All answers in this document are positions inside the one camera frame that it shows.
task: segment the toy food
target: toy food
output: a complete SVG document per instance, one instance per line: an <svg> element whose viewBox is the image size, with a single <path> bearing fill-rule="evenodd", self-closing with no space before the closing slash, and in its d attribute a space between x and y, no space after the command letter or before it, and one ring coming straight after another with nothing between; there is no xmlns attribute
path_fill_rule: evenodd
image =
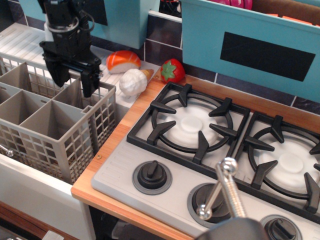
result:
<svg viewBox="0 0 320 240"><path fill-rule="evenodd" d="M161 66L160 72L162 80L166 83L177 83L181 81L186 75L185 69L182 66L181 62L174 58L165 61Z"/></svg>
<svg viewBox="0 0 320 240"><path fill-rule="evenodd" d="M146 90L148 81L151 79L154 71L152 69L139 70L129 69L119 80L120 90L124 95L133 96Z"/></svg>
<svg viewBox="0 0 320 240"><path fill-rule="evenodd" d="M138 55L129 50L115 51L107 57L105 63L111 74L125 73L129 69L141 67Z"/></svg>

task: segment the green strawberry leaf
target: green strawberry leaf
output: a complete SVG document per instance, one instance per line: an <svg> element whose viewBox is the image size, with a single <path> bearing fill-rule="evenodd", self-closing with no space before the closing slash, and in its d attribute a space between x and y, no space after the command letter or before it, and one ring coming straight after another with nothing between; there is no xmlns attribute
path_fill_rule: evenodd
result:
<svg viewBox="0 0 320 240"><path fill-rule="evenodd" d="M174 79L176 77L176 75L174 74L176 68L177 66L171 65L171 61L168 61L167 63L162 65L161 75L166 81L168 81L168 79Z"/></svg>

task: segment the wooden countertop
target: wooden countertop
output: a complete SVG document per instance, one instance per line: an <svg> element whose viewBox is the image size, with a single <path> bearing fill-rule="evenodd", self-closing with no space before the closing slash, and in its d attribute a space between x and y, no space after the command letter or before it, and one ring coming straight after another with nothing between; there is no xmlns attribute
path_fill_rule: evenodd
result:
<svg viewBox="0 0 320 240"><path fill-rule="evenodd" d="M146 90L124 116L111 136L101 147L97 155L78 178L71 188L72 196L85 204L97 208L107 214L122 219L141 229L151 232L167 240L191 240L193 237L164 224L128 205L125 205L91 187L91 179L102 166L104 161L127 135L131 127L149 107L152 100L159 94L165 84L159 80L160 71L154 75ZM320 132L320 116L304 112L289 106L261 99L259 97L239 92L221 85L209 83L194 77L186 76L180 84L189 83L192 88L206 94L211 94L218 98L232 98L232 102L248 107L253 111L260 111L274 117L283 116L283 120L297 126L304 127L311 131Z"/></svg>

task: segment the black label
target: black label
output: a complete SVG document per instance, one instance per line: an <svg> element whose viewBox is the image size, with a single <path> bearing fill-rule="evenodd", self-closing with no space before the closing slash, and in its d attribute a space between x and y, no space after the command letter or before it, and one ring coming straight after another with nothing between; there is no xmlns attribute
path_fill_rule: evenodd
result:
<svg viewBox="0 0 320 240"><path fill-rule="evenodd" d="M303 82L314 53L224 33L221 60Z"/></svg>
<svg viewBox="0 0 320 240"><path fill-rule="evenodd" d="M104 0L86 1L83 10L93 17L95 23L108 25Z"/></svg>

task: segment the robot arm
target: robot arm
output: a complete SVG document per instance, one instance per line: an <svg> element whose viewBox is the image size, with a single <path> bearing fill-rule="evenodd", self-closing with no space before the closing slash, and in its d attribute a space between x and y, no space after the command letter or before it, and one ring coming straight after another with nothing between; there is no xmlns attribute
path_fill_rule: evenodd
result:
<svg viewBox="0 0 320 240"><path fill-rule="evenodd" d="M81 75L83 95L88 98L99 87L101 60L91 50L84 0L38 0L47 16L53 41L42 41L44 60L54 82L62 87L70 79L69 69Z"/></svg>

